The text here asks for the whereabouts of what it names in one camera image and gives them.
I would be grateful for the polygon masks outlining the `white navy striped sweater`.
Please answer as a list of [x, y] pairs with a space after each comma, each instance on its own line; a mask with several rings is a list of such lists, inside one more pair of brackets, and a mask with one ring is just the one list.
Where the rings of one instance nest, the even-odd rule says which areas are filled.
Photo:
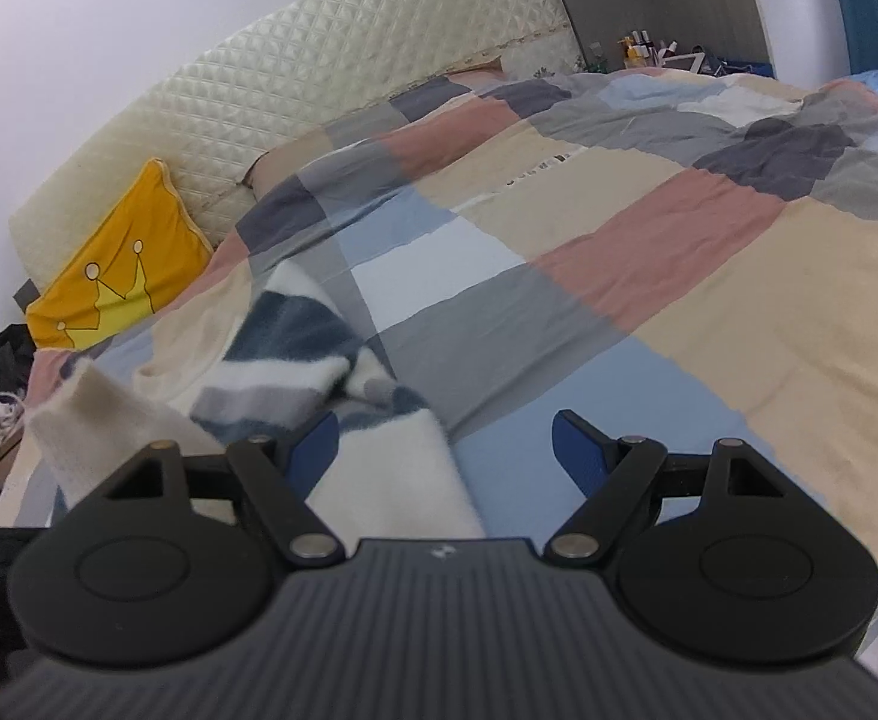
[[253, 436], [287, 439], [338, 419], [331, 461], [290, 473], [346, 546], [363, 538], [480, 538], [444, 429], [300, 266], [266, 277], [237, 265], [102, 351], [41, 355], [27, 431], [76, 505], [155, 439], [217, 454]]

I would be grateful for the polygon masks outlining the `black clothing pile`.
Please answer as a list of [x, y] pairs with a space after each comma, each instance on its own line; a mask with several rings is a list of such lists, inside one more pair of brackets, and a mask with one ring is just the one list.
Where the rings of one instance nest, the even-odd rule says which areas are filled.
[[34, 366], [35, 346], [25, 323], [11, 323], [0, 332], [0, 397], [27, 392]]

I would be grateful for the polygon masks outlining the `pastel checkered quilt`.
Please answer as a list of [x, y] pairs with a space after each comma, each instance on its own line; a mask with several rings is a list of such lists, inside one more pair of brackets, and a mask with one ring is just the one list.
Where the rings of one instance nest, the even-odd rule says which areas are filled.
[[[567, 408], [679, 452], [741, 437], [878, 561], [865, 86], [667, 70], [499, 82], [261, 199], [242, 188], [250, 206], [198, 280], [300, 266], [436, 415], [483, 535], [544, 539], [579, 504], [549, 447]], [[0, 525], [68, 505], [30, 436]], [[878, 613], [860, 656], [878, 674]]]

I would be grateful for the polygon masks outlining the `yellow crown pillow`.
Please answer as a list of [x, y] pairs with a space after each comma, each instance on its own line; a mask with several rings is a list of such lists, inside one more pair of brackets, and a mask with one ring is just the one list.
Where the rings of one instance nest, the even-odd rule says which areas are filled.
[[25, 310], [32, 340], [40, 348], [91, 348], [164, 309], [211, 257], [167, 164], [152, 158]]

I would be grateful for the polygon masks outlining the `wooden left nightstand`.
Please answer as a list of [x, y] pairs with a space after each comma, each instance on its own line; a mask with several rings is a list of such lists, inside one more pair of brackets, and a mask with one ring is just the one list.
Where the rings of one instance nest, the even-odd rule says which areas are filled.
[[20, 444], [22, 444], [23, 428], [25, 422], [19, 421], [16, 427], [12, 429], [12, 433], [1, 442], [0, 445], [0, 494], [4, 483], [11, 473], [12, 466], [16, 463], [16, 457], [19, 453]]

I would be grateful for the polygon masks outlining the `checkered bed pillow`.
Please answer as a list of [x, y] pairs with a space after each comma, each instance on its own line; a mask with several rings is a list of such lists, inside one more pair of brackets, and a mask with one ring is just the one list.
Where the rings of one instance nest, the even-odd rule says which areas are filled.
[[406, 127], [450, 99], [491, 88], [505, 78], [500, 55], [457, 65], [378, 103], [348, 112], [301, 137], [276, 145], [250, 164], [242, 185], [261, 199], [270, 188], [325, 154]]

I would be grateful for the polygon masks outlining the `cream quilted headboard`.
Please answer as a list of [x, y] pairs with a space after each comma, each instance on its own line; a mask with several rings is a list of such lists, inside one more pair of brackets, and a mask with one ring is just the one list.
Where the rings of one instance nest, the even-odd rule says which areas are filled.
[[99, 128], [12, 213], [12, 245], [46, 288], [151, 158], [219, 242], [250, 206], [240, 182], [271, 148], [301, 146], [343, 115], [478, 60], [523, 75], [579, 57], [562, 0], [299, 0]]

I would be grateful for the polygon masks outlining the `dark wall socket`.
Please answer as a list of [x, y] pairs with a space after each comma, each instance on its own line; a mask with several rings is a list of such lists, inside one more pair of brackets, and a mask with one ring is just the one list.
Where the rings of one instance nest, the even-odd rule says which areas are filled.
[[25, 314], [30, 305], [34, 304], [38, 298], [40, 298], [40, 289], [35, 286], [35, 283], [32, 280], [27, 280], [23, 283], [23, 285], [14, 293], [14, 296], [12, 296], [12, 299], [22, 314]]

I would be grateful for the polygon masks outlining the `white picture frame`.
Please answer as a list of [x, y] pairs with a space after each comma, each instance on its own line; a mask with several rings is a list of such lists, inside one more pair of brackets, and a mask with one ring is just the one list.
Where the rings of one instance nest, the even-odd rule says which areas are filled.
[[714, 75], [711, 57], [704, 50], [693, 50], [690, 54], [665, 55], [662, 67], [668, 68], [668, 70], [689, 71], [694, 75]]

